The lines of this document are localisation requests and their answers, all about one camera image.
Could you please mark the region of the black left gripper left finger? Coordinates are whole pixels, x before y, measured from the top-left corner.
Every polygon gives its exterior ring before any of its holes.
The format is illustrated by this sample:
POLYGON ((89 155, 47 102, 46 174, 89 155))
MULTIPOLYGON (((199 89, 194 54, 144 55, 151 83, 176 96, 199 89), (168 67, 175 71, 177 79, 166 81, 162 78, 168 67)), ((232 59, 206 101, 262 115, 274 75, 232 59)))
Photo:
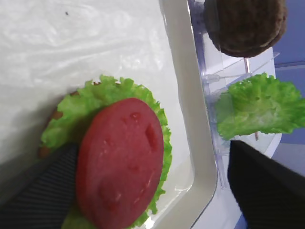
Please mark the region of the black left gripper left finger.
POLYGON ((75 198, 78 145, 65 144, 0 187, 2 229, 59 229, 75 198))

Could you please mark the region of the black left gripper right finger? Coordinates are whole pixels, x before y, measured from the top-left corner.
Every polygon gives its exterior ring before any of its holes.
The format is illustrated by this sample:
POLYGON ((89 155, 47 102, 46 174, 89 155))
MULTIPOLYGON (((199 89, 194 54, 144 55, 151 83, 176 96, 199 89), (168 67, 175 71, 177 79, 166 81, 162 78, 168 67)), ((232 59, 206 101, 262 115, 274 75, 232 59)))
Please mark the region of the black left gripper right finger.
POLYGON ((241 140, 230 142, 228 182, 250 229, 303 229, 305 178, 241 140))

